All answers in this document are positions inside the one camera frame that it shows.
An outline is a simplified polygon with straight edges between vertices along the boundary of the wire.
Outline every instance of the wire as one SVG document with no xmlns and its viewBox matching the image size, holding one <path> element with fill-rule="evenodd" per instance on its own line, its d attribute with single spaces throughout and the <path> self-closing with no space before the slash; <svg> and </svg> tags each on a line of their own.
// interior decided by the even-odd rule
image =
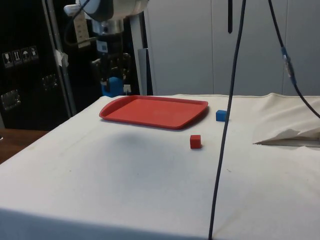
<svg viewBox="0 0 320 240">
<path fill-rule="evenodd" d="M 222 162 L 223 162 L 223 159 L 224 159 L 224 151 L 225 151 L 227 131 L 228 131 L 228 125 L 229 125 L 229 119 L 230 119 L 232 99 L 233 99 L 233 96 L 234 96 L 238 54 L 239 54 L 239 48 L 240 48 L 240 43 L 241 43 L 241 38 L 242 38 L 242 32 L 243 32 L 243 28 L 244 28 L 246 2 L 247 2 L 246 0 L 242 0 L 239 32 L 238 32 L 238 37 L 237 37 L 236 46 L 235 46 L 235 52 L 234 52 L 234 58 L 233 58 L 233 66 L 232 66 L 232 75 L 231 75 L 231 84 L 230 84 L 228 107 L 227 107 L 226 119 L 225 119 L 223 134 L 222 134 L 220 157 L 219 157 L 218 169 L 217 169 L 217 173 L 216 173 L 213 200 L 212 200 L 210 229 L 209 229 L 209 237 L 208 237 L 209 240 L 212 240 L 212 237 L 213 237 L 213 229 L 214 229 L 214 221 L 215 221 L 215 211 L 216 211 L 218 187 L 219 187 L 219 180 L 220 180 Z"/>
<path fill-rule="evenodd" d="M 317 113 L 317 111 L 308 103 L 308 101 L 305 99 L 305 97 L 302 95 L 302 93 L 300 92 L 299 88 L 298 88 L 298 85 L 297 85 L 297 81 L 296 81 L 296 76 L 295 76 L 295 72 L 294 72 L 294 67 L 291 63 L 291 60 L 287 54 L 287 50 L 284 46 L 284 43 L 282 41 L 282 38 L 281 38 L 281 34 L 280 34 L 280 31 L 279 31 L 279 27 L 278 27 L 278 23 L 277 23 L 277 19 L 276 19 L 276 15 L 275 15 L 275 11 L 274 11 L 274 7 L 273 7 L 273 4 L 272 4 L 272 0 L 268 0 L 269 2 L 269 7 L 270 7 L 270 11 L 271 11 L 271 15 L 272 15 L 272 20 L 273 20 L 273 24 L 274 24 L 274 27 L 275 27 L 275 31 L 276 31 L 276 34 L 278 36 L 278 40 L 279 40 L 279 43 L 280 43 L 280 46 L 281 46 L 281 51 L 282 51 L 282 54 L 283 54 L 283 58 L 285 60 L 285 65 L 286 65 L 286 69 L 288 71 L 288 74 L 289 74 L 289 78 L 293 84 L 293 87 L 296 91 L 296 93 L 299 95 L 299 97 L 301 98 L 301 100 L 304 102 L 304 104 L 311 110 L 311 112 L 313 112 L 319 119 L 320 119 L 320 114 Z"/>
<path fill-rule="evenodd" d="M 80 7 L 80 9 L 73 15 L 73 17 L 71 18 L 71 20 L 67 23 L 65 29 L 64 29 L 64 36 L 63 36 L 63 40 L 65 42 L 66 45 L 70 46 L 70 47 L 77 47 L 79 44 L 83 44 L 83 43 L 86 43 L 86 42 L 93 42 L 93 41 L 96 41 L 97 38 L 96 37 L 90 37 L 90 38 L 87 38 L 87 39 L 84 39 L 83 41 L 80 41 L 80 42 L 69 42 L 68 39 L 67 39 L 67 36 L 68 36 L 68 32 L 71 28 L 71 26 L 73 25 L 74 23 L 74 20 L 76 19 L 76 17 L 78 17 L 78 15 L 82 12 L 82 10 L 86 7 L 86 5 L 90 2 L 91 0 L 86 0 L 84 2 L 84 4 Z"/>
</svg>

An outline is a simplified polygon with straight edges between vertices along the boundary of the table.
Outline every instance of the table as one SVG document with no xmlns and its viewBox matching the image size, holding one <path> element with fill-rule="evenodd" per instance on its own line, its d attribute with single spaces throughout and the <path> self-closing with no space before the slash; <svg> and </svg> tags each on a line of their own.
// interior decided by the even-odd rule
<svg viewBox="0 0 320 240">
<path fill-rule="evenodd" d="M 228 98 L 172 97 L 208 101 L 208 115 L 182 131 L 106 122 L 102 97 L 0 165 L 0 239 L 206 240 Z M 319 238 L 320 151 L 253 144 L 259 120 L 292 103 L 234 98 L 215 240 Z"/>
<path fill-rule="evenodd" d="M 47 134 L 47 131 L 0 129 L 0 164 Z"/>
</svg>

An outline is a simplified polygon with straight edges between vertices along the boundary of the blue cube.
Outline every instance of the blue cube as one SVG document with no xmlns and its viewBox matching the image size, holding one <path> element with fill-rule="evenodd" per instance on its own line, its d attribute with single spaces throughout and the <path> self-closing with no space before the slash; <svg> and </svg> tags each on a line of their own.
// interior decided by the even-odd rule
<svg viewBox="0 0 320 240">
<path fill-rule="evenodd" d="M 225 122 L 227 118 L 227 111 L 224 111 L 224 110 L 216 111 L 215 118 L 217 122 Z"/>
</svg>

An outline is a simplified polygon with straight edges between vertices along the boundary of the small block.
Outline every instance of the small block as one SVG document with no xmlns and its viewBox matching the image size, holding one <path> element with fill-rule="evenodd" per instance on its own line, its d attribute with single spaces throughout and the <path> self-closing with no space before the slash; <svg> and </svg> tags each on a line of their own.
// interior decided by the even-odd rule
<svg viewBox="0 0 320 240">
<path fill-rule="evenodd" d="M 201 135 L 191 135 L 190 136 L 190 148 L 191 149 L 201 149 Z"/>
<path fill-rule="evenodd" d="M 227 118 L 227 111 L 224 111 L 224 110 L 216 111 L 215 118 L 217 122 L 225 122 Z"/>
</svg>

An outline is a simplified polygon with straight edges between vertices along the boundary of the red tray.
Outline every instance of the red tray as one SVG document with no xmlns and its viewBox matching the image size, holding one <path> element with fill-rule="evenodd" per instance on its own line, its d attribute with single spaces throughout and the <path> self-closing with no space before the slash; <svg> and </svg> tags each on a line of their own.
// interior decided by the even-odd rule
<svg viewBox="0 0 320 240">
<path fill-rule="evenodd" d="M 107 121 L 180 130 L 207 107 L 207 101 L 134 95 L 110 102 L 99 116 Z"/>
</svg>

